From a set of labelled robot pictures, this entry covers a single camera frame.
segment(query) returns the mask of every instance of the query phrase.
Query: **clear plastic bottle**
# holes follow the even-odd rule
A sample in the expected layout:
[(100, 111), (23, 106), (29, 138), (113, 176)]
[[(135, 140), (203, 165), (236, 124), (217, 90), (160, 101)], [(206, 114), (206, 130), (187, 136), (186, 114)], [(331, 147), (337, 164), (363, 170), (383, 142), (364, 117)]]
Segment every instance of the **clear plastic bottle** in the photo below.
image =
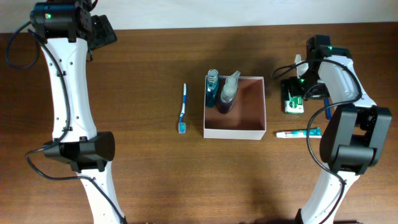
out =
[(216, 105), (217, 91), (218, 91), (218, 71), (215, 69), (209, 70), (206, 79), (206, 106), (214, 107)]
[(228, 113), (234, 105), (236, 92), (238, 90), (238, 78), (241, 72), (236, 71), (225, 80), (220, 100), (217, 102), (218, 111), (222, 114)]

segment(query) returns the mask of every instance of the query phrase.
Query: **cardboard box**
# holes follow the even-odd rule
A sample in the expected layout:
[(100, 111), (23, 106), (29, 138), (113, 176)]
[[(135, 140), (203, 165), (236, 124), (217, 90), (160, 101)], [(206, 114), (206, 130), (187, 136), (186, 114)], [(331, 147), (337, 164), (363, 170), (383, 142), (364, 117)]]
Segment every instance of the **cardboard box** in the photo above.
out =
[[(219, 77), (218, 97), (220, 97), (226, 78)], [(234, 105), (229, 113), (221, 114), (216, 106), (212, 108), (205, 106), (204, 138), (261, 140), (266, 133), (264, 78), (239, 77), (238, 85)]]

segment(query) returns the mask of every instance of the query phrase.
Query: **blue toothbrush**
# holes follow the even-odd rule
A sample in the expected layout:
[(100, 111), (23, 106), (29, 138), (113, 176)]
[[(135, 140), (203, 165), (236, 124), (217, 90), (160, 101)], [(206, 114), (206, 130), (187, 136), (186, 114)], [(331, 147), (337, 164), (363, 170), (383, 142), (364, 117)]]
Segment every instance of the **blue toothbrush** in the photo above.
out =
[(185, 102), (187, 100), (187, 84), (184, 83), (184, 91), (182, 94), (182, 108), (181, 108), (181, 113), (180, 113), (180, 120), (178, 122), (178, 133), (184, 134), (185, 131), (187, 130), (185, 127), (185, 123), (182, 122), (182, 118), (185, 114)]

